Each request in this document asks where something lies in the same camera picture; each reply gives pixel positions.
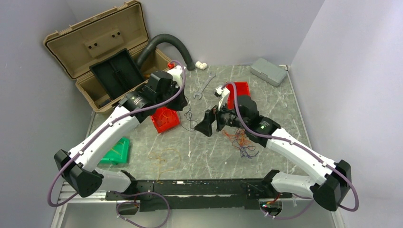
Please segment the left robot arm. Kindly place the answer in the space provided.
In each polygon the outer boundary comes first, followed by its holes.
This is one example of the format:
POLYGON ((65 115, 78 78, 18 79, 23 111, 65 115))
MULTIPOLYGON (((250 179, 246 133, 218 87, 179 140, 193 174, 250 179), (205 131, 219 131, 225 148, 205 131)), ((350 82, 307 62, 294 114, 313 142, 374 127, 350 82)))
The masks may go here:
POLYGON ((185 73, 174 68, 152 73, 147 82, 127 93, 112 114, 82 143, 68 152, 58 151, 54 158, 61 175, 78 195, 85 198, 98 190, 117 191, 129 200, 137 187, 126 171, 107 171, 97 166, 101 159, 129 131, 135 129, 157 108, 180 111, 187 102, 184 97, 185 73))

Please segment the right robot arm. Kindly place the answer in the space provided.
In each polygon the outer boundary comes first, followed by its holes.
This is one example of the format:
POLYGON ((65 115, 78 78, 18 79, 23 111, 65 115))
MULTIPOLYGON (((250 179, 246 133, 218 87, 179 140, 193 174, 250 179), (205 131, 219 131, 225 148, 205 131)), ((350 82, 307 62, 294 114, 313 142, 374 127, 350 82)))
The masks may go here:
POLYGON ((213 122, 216 122, 218 132, 225 126, 244 129, 251 141, 282 154, 306 173, 301 176, 271 170, 262 181, 264 195, 274 197, 277 193, 293 193, 312 198, 329 211, 338 208, 351 212, 358 210, 359 199, 352 185, 348 162, 336 162, 303 145, 277 122, 260 115, 250 96, 238 96, 234 103, 232 110, 217 105, 206 110, 195 130, 210 137, 213 122))

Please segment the red bin near toolbox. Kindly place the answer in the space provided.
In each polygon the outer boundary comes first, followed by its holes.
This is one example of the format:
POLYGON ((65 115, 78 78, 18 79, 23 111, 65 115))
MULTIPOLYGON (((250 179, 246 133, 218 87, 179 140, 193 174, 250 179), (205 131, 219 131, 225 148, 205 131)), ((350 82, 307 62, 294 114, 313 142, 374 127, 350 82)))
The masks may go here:
POLYGON ((151 115, 151 120, 158 133, 166 132, 180 124, 178 114, 166 107, 158 108, 151 115))

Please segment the steel open-end wrench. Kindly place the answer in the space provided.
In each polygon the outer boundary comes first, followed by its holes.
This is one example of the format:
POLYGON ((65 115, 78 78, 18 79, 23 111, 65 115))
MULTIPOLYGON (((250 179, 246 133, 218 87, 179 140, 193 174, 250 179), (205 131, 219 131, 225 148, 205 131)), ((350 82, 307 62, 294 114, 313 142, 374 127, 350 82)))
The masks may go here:
POLYGON ((210 72, 208 75, 208 78, 205 80, 201 88, 193 94, 194 99, 201 99, 203 97, 203 91, 207 87, 207 85, 210 83, 210 81, 216 77, 216 74, 213 72, 210 72))

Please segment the white pipe fitting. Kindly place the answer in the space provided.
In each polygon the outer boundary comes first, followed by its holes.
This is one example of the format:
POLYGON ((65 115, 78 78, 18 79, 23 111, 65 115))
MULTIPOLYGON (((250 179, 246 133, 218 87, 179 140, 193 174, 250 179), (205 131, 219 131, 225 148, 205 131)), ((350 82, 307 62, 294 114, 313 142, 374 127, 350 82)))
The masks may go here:
POLYGON ((200 70, 205 70, 205 69, 208 67, 208 64, 207 64, 207 63, 202 63, 202 62, 200 62, 200 61, 197 61, 197 62, 195 63, 195 67, 196 67, 197 69, 200 69, 200 70))

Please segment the red bin right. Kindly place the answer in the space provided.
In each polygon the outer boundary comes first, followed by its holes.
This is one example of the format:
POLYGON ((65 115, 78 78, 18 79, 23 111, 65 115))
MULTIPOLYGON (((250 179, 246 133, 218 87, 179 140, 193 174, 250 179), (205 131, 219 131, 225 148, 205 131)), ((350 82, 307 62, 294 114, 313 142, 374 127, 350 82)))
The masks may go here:
MULTIPOLYGON (((249 84, 246 81, 236 81, 234 82, 235 86, 236 86, 236 90, 237 93, 236 95, 240 96, 240 95, 248 95, 250 96, 250 91, 249 91, 249 84)), ((230 95, 228 97, 228 101, 227 101, 227 107, 229 110, 234 109, 234 89, 232 84, 228 84, 226 86, 226 88, 230 91, 230 95)))

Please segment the black toolbox tray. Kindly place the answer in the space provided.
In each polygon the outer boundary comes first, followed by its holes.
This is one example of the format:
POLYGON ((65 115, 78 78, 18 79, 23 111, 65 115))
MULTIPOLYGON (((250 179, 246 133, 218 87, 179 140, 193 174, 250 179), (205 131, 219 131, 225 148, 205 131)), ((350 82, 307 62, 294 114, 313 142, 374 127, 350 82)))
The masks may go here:
POLYGON ((112 100, 145 81, 138 65, 126 48, 91 65, 89 69, 112 100))

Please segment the green plastic bin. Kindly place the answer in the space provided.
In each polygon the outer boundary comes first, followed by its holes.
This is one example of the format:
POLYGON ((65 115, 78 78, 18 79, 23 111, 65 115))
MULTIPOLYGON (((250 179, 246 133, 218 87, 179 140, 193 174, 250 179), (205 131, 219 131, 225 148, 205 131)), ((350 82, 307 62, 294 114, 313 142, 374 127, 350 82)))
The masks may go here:
POLYGON ((126 164, 128 163, 130 139, 122 137, 101 159, 99 164, 126 164))

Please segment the grey plastic case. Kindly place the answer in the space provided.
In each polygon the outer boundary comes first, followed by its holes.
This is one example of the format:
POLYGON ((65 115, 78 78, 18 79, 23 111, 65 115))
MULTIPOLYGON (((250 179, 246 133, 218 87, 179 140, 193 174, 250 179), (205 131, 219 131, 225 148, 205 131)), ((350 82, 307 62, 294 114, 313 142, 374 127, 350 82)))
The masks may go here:
POLYGON ((280 86, 287 76, 285 69, 270 63, 264 58, 257 59, 250 66, 250 72, 275 87, 280 86))

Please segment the tan open toolbox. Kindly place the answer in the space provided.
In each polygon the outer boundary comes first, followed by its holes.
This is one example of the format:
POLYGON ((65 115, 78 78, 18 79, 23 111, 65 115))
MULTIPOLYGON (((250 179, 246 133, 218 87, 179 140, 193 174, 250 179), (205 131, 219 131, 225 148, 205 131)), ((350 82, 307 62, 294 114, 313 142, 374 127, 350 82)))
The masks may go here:
POLYGON ((89 67, 125 48, 137 59, 149 39, 141 3, 129 0, 46 36, 43 45, 75 80, 93 111, 104 113, 118 100, 110 98, 89 67))

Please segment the black aluminium base frame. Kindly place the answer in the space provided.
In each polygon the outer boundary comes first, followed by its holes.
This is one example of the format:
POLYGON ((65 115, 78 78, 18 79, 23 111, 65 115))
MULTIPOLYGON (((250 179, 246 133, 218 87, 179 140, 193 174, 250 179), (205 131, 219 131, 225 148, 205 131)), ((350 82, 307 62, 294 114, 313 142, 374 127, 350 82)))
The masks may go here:
POLYGON ((255 209, 253 200, 289 199, 292 195, 313 199, 329 211, 336 211, 341 190, 336 178, 325 177, 321 185, 307 176, 287 175, 271 170, 262 179, 209 179, 209 180, 136 180, 123 171, 130 180, 124 192, 108 190, 106 200, 140 202, 141 211, 164 209, 239 208, 255 209))

